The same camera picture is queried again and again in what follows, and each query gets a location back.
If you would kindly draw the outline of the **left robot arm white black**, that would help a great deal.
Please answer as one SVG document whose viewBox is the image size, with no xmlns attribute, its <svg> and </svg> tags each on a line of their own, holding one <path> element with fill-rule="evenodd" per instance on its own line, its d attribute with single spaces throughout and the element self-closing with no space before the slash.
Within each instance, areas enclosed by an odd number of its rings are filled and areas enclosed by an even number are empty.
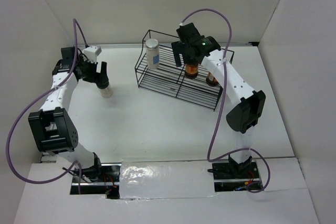
<svg viewBox="0 0 336 224">
<path fill-rule="evenodd" d="M 100 70 L 97 70 L 97 57 L 101 52 L 99 46 L 87 46 L 85 49 L 62 48 L 62 58 L 52 71 L 53 91 L 41 108 L 28 116 L 38 150 L 59 155 L 71 163 L 78 161 L 82 171 L 77 174 L 90 182 L 99 181 L 104 169 L 97 154 L 80 144 L 68 109 L 79 80 L 94 83 L 104 98 L 112 96 L 107 63 L 103 61 Z"/>
</svg>

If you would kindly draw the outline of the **red lid sauce jar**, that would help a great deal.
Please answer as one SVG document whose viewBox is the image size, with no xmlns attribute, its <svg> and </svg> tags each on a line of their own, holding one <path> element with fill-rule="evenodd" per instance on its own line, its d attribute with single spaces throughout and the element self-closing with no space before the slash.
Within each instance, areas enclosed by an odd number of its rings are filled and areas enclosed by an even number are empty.
<svg viewBox="0 0 336 224">
<path fill-rule="evenodd" d="M 215 87 L 218 85 L 218 81 L 216 80 L 216 78 L 212 75 L 211 72 L 208 72 L 207 77 L 206 77 L 206 83 L 210 86 L 210 87 Z"/>
<path fill-rule="evenodd" d="M 185 77 L 195 79 L 198 76 L 198 64 L 185 64 Z"/>
</svg>

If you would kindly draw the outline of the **clear jar white beads silver lid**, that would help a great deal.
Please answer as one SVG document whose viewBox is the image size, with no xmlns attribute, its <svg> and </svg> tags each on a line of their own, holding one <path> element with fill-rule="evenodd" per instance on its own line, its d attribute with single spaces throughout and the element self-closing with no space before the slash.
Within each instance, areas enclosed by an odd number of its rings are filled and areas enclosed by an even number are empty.
<svg viewBox="0 0 336 224">
<path fill-rule="evenodd" d="M 150 38 L 145 41 L 147 65 L 149 69 L 157 69 L 160 65 L 159 42 Z"/>
</svg>

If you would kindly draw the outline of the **clear jar black lid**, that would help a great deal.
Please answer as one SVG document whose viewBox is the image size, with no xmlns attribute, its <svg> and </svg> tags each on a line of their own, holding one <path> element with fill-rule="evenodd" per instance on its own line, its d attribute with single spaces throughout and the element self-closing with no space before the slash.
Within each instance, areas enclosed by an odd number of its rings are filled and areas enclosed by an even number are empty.
<svg viewBox="0 0 336 224">
<path fill-rule="evenodd" d="M 113 89 L 110 82 L 105 82 L 103 85 L 97 87 L 103 98 L 110 98 L 113 95 Z"/>
</svg>

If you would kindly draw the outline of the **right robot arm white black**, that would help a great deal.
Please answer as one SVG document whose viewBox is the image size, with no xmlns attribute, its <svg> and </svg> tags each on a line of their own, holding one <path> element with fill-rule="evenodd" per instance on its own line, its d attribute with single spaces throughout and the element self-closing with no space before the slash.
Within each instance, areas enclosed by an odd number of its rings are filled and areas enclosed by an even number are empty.
<svg viewBox="0 0 336 224">
<path fill-rule="evenodd" d="M 252 88 L 227 60 L 227 49 L 222 49 L 212 37 L 199 33 L 193 23 L 180 24 L 176 30 L 179 40 L 171 44 L 176 66 L 202 66 L 223 89 L 233 108 L 226 115 L 228 126 L 235 133 L 237 152 L 229 154 L 229 172 L 242 177 L 251 166 L 251 131 L 261 117 L 266 95 Z"/>
</svg>

